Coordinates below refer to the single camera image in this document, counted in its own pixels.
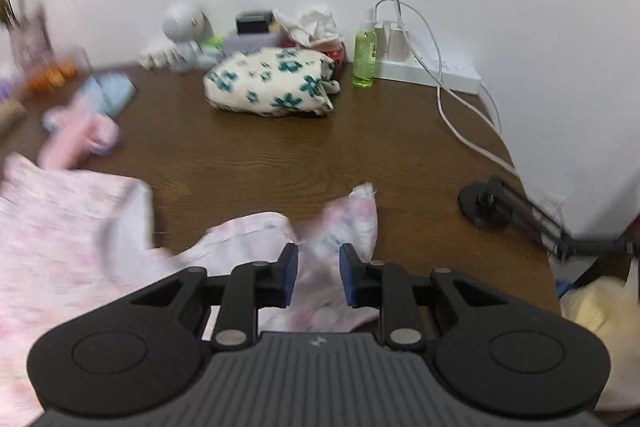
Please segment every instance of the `silver screw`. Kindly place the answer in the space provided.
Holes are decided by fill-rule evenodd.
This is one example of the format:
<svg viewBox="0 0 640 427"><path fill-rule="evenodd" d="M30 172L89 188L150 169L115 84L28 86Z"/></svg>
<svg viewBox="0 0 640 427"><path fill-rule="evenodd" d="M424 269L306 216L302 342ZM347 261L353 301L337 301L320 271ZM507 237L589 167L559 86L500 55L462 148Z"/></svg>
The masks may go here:
<svg viewBox="0 0 640 427"><path fill-rule="evenodd" d="M216 342L222 346L239 346L246 341L246 334L240 330L223 330L216 335Z"/></svg>
<svg viewBox="0 0 640 427"><path fill-rule="evenodd" d="M416 344L422 340L422 334L414 328L398 328L391 331L389 338L396 344L402 344L403 346L409 346L410 344Z"/></svg>

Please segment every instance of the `white round object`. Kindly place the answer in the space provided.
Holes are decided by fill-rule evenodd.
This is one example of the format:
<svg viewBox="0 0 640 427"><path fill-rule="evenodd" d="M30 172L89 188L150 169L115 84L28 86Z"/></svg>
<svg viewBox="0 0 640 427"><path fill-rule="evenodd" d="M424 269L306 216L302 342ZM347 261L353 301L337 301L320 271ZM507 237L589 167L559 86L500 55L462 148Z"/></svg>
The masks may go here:
<svg viewBox="0 0 640 427"><path fill-rule="evenodd" d="M204 14L193 2L179 2L169 6L162 19L162 31L173 42L194 41L204 31Z"/></svg>

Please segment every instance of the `spray bottle cap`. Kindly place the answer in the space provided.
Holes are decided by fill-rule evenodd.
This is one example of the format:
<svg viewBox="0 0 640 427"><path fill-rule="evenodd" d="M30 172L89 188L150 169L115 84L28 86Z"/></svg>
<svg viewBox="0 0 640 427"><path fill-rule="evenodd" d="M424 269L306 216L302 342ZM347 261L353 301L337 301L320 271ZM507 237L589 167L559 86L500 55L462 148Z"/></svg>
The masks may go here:
<svg viewBox="0 0 640 427"><path fill-rule="evenodd" d="M374 19L373 8L367 8L362 13L362 19L360 20L360 29L366 32L372 32L376 27L376 21Z"/></svg>

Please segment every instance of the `wooden table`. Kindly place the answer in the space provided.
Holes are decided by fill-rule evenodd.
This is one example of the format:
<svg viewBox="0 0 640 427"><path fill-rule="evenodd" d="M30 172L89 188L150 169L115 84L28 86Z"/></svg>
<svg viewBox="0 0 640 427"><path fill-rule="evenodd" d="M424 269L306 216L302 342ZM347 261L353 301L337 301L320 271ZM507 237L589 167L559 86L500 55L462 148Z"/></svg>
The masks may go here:
<svg viewBox="0 0 640 427"><path fill-rule="evenodd" d="M201 73L127 71L138 93L117 119L123 143L84 167L153 188L158 246L177 253L213 225L264 210L295 225L371 182L379 219L375 258L423 275L444 266L465 271L558 311L544 251L511 228L477 230L460 216L460 188L503 172L449 132L435 89L389 80L356 89L347 73L331 116L270 119L214 110ZM0 159L17 151L35 160L48 136L40 124L44 110L66 103L76 86L28 102L28 119L2 139ZM444 96L463 134L507 157L476 115Z"/></svg>

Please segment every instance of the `vase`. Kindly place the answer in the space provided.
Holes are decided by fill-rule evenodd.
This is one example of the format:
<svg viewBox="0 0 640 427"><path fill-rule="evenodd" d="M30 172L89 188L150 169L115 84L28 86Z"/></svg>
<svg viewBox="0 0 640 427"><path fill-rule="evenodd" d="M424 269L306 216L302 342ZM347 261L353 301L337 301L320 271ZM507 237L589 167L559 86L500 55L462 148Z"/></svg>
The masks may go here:
<svg viewBox="0 0 640 427"><path fill-rule="evenodd" d="M14 63L22 71L29 70L47 60L51 44L44 17L37 16L20 26L9 28Z"/></svg>

